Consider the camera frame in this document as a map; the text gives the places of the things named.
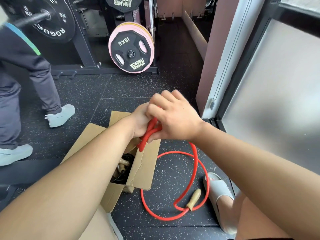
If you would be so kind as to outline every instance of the forearm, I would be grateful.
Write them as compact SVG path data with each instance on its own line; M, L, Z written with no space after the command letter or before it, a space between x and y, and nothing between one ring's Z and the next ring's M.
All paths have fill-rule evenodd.
M120 120L27 189L1 212L1 239L78 239L133 133Z
M295 239L320 237L320 176L204 123L194 143Z

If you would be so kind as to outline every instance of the weight plate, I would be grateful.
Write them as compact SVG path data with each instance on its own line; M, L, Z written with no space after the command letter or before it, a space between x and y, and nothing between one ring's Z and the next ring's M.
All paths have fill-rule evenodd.
M109 38L109 53L114 63L129 73L147 70L155 49L148 30L140 24L125 22L114 29Z
M34 28L42 35L61 43L72 40L76 33L76 23L72 11L65 0L17 0L25 17L35 13L48 11L51 15Z
M142 0L106 0L110 7L120 12L132 12L137 10Z

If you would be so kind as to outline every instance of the pants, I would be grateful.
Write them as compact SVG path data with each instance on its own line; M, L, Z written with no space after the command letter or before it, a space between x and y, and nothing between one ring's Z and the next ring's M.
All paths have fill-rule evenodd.
M60 98L50 73L50 64L34 44L15 26L0 29L0 148L15 149L21 131L20 84L5 70L3 61L25 68L48 114L61 112Z

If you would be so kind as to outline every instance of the red rope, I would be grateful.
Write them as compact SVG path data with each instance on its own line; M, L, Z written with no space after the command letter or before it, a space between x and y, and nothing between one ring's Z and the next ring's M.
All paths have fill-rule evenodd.
M157 118L153 118L149 124L148 124L148 127L147 127L147 130L146 130L146 133L144 134L143 137L141 137L142 141L140 142L140 144L137 145L137 148L139 149L140 152L142 152L146 146L146 143L149 139L149 137L153 134L153 133L156 133L160 130L162 130L162 126L159 125L158 127L156 127L157 125L157 121L158 119ZM177 210L180 210L182 211L180 214L176 215L176 216L173 216L173 217L161 217L161 216L158 216L156 214L154 214L150 209L149 207L147 206L146 204L146 201L144 199L144 196L143 196L143 190L141 189L141 200L142 200L142 203L144 205L144 208L147 210L147 212L153 216L154 218L158 219L158 220L161 220L161 221L173 221L173 220L177 220L179 218L181 218L182 216L184 216L190 209L189 208L182 208L182 207L179 207L177 206L178 202L182 200L183 197L185 197L186 193L189 191L189 189L191 188L192 184L193 184L193 181L196 177L196 174L197 174L197 168L198 168L198 163L200 163L200 165L202 166L203 170L204 170L204 173L205 173L205 176L207 178L207 192L205 194L205 197L204 199L202 200L202 202L200 204L198 204L197 206L193 207L193 211L199 209L201 206L203 206L203 204L206 202L207 198L208 198L208 195L209 195L209 176L208 176L208 173L207 173L207 170L205 168L205 166L203 165L203 163L198 159L198 153L197 153L197 148L194 144L192 144L191 142L189 142L189 144L191 145L191 148L192 148L192 154L190 153L187 153L187 152L180 152L180 151L170 151L170 152L164 152L160 155L158 155L158 158L159 157L162 157L163 155L166 155L166 154L170 154L170 153L180 153L180 154L184 154L184 155L188 155L190 157L193 157L194 158L194 164L193 164L193 172L192 172L192 176L191 176L191 179L189 181L189 184L187 186L187 188L182 192L182 194L174 201L173 205L174 207L177 209Z

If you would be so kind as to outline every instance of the person's right hand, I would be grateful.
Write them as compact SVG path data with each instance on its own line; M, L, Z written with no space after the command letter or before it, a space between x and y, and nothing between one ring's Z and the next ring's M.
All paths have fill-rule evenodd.
M156 139L192 141L205 123L178 90L154 94L147 115L157 117L162 124L162 130L152 134L148 143Z

